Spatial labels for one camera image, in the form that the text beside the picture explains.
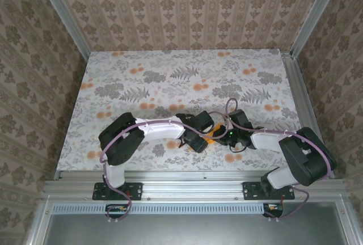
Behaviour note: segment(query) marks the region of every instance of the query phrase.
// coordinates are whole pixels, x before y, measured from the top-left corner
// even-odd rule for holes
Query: table surface
[[[299,128],[278,49],[92,52],[57,169],[100,170],[98,135],[124,112],[145,119],[224,112],[230,97],[253,126]],[[285,163],[274,151],[232,154],[214,142],[195,153],[179,142],[143,142],[126,170],[271,170]]]

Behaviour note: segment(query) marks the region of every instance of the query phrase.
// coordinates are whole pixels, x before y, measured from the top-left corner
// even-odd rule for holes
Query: damask wallpaper
[[[0,0],[0,244],[22,244],[85,69],[49,0]]]
[[[363,225],[363,0],[330,0],[298,62]]]
[[[289,50],[315,0],[64,0],[92,51]]]

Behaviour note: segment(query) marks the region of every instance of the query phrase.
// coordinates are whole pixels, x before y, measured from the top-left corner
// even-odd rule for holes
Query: gray floor
[[[295,207],[289,205],[286,212]],[[130,215],[108,223],[101,215],[52,216],[45,244],[347,244],[334,204],[308,204],[279,222],[262,215]]]

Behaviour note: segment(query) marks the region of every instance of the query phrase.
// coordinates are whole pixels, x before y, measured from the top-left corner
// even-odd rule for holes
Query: metal bracket
[[[141,201],[142,183],[125,183],[118,189],[128,195],[132,201]],[[105,183],[95,183],[92,199],[94,201],[126,200],[124,196],[111,190]]]
[[[280,200],[281,196],[284,197],[284,200],[295,199],[294,189],[291,187],[283,187],[278,190],[279,193],[276,193],[276,195],[267,197],[259,181],[247,181],[242,186],[245,200]]]

